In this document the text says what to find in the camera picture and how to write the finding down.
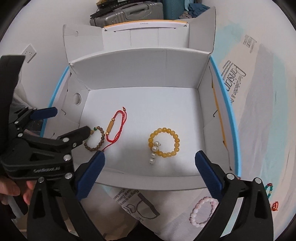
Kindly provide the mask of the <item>left hand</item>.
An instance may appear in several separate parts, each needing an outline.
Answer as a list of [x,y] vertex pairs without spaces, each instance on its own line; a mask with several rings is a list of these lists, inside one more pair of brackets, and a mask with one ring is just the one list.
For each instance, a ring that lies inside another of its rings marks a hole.
[[36,181],[24,181],[18,180],[14,182],[13,180],[1,177],[0,180],[0,194],[1,203],[3,205],[8,205],[9,196],[22,196],[24,202],[30,205],[31,198],[34,192]]

